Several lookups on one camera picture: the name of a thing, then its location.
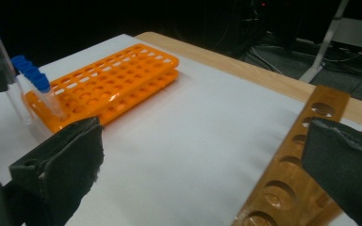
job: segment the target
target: test tube rack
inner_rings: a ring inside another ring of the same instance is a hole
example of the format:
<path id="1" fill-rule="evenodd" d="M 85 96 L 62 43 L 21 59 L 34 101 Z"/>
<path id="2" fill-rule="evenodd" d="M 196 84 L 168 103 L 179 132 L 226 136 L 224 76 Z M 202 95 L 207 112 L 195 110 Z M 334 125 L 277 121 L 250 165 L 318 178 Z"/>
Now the test tube rack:
<path id="1" fill-rule="evenodd" d="M 50 82 L 65 120 L 54 116 L 34 91 L 25 99 L 53 133 L 94 116 L 105 125 L 169 85 L 178 76 L 177 66 L 175 56 L 138 43 Z"/>

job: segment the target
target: clear test tube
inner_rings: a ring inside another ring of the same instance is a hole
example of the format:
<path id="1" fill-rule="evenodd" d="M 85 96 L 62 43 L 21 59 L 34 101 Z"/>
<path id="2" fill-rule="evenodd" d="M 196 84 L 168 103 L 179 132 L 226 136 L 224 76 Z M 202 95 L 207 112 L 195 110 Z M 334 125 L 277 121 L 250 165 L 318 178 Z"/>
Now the clear test tube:
<path id="1" fill-rule="evenodd" d="M 23 55 L 13 57 L 11 59 L 11 62 L 13 63 L 13 66 L 17 69 L 19 73 L 18 76 L 21 76 L 21 78 L 25 80 L 25 90 L 33 91 L 41 100 L 41 93 L 31 82 L 32 75 L 39 74 L 40 69 L 35 67 L 31 61 L 25 59 L 25 56 Z M 41 120 L 38 119 L 37 116 L 35 116 L 35 119 L 31 126 L 28 126 L 28 129 L 31 132 L 31 135 L 39 142 L 42 142 L 52 136 L 52 132 L 43 124 Z"/>
<path id="2" fill-rule="evenodd" d="M 43 103 L 49 108 L 60 121 L 67 120 L 67 114 L 61 109 L 55 92 L 51 89 L 46 75 L 44 73 L 34 73 L 28 75 L 32 84 L 37 88 L 37 95 L 43 101 Z"/>
<path id="3" fill-rule="evenodd" d="M 5 49 L 3 42 L 0 39 L 0 73 L 5 76 L 8 90 L 6 94 L 14 107 L 16 114 L 26 125 L 32 123 L 33 116 L 31 110 L 25 104 L 24 91 L 19 84 L 16 72 L 8 57 L 8 53 Z"/>

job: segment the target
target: cable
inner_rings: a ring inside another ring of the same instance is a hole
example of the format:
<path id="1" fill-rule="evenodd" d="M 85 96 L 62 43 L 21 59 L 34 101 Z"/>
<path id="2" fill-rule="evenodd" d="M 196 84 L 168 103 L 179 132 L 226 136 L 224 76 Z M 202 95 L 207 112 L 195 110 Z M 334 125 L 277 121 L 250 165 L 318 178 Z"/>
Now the cable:
<path id="1" fill-rule="evenodd" d="M 259 61 L 257 61 L 257 60 L 255 60 L 255 59 L 250 58 L 248 55 L 251 55 L 251 56 L 253 56 L 253 57 L 257 58 Z M 259 66 L 259 67 L 261 67 L 261 68 L 264 68 L 264 69 L 267 69 L 267 70 L 270 70 L 270 71 L 274 72 L 274 69 L 272 68 L 272 66 L 270 66 L 270 65 L 266 64 L 266 62 L 262 61 L 262 60 L 261 60 L 259 57 L 257 57 L 256 55 L 254 55 L 254 54 L 250 53 L 250 52 L 249 52 L 249 50 L 248 50 L 248 51 L 246 51 L 246 53 L 245 53 L 245 55 L 244 55 L 244 56 L 245 56 L 245 57 L 250 58 L 250 59 L 251 59 L 254 63 L 256 63 L 256 64 L 257 64 L 257 66 Z"/>
<path id="2" fill-rule="evenodd" d="M 348 66 L 345 66 L 343 64 L 337 64 L 337 66 L 343 70 L 345 70 L 346 72 L 348 73 L 353 73 L 355 75 L 359 75 L 359 76 L 362 76 L 362 72 L 360 71 L 357 71 L 355 69 L 352 69 L 352 68 L 349 68 Z"/>
<path id="3" fill-rule="evenodd" d="M 357 85 L 354 86 L 354 88 L 351 90 L 351 95 L 354 95 L 355 90 L 362 84 L 362 79 L 360 80 L 360 82 L 357 83 Z"/>
<path id="4" fill-rule="evenodd" d="M 232 7 L 231 15 L 233 15 L 234 12 L 235 12 L 235 9 L 236 9 L 236 7 L 237 7 L 237 1 L 238 1 L 238 0 L 235 0 L 235 1 L 234 1 L 234 6 Z M 228 22 L 227 27 L 225 28 L 225 31 L 224 31 L 224 33 L 222 34 L 222 37 L 221 37 L 221 38 L 219 39 L 219 41 L 217 41 L 217 43 L 214 45 L 213 50 L 215 50 L 215 49 L 217 48 L 217 46 L 218 46 L 218 45 L 222 42 L 222 40 L 225 38 L 225 35 L 228 33 L 229 27 L 230 27 L 230 23 Z"/>
<path id="5" fill-rule="evenodd" d="M 251 47 L 251 49 L 254 51 L 255 55 L 260 58 L 263 62 L 266 62 L 267 65 L 270 65 L 270 67 L 272 67 L 273 69 L 275 69 L 276 71 L 278 71 L 279 73 L 281 73 L 282 75 L 284 75 L 279 69 L 277 69 L 274 65 L 272 65 L 271 63 L 269 63 L 269 61 L 267 61 L 266 59 L 264 59 L 263 57 L 261 57 L 257 51 L 255 50 L 254 46 Z"/>
<path id="6" fill-rule="evenodd" d="M 258 47 L 258 48 L 284 49 L 284 47 L 277 46 L 277 45 L 259 45 L 259 46 L 256 46 L 256 47 Z M 293 53 L 293 54 L 302 55 L 302 56 L 316 57 L 316 55 L 301 53 L 301 52 L 297 52 L 297 51 L 290 51 L 290 52 Z M 357 55 L 355 55 L 355 56 L 351 56 L 351 57 L 343 58 L 343 59 L 330 59 L 330 58 L 327 58 L 327 57 L 324 57 L 323 59 L 324 59 L 325 61 L 329 61 L 329 62 L 345 62 L 345 61 L 350 61 L 350 60 L 352 60 L 352 59 L 355 59 L 355 58 L 358 58 L 358 57 L 361 57 L 361 56 L 362 56 L 362 55 L 357 54 Z"/>

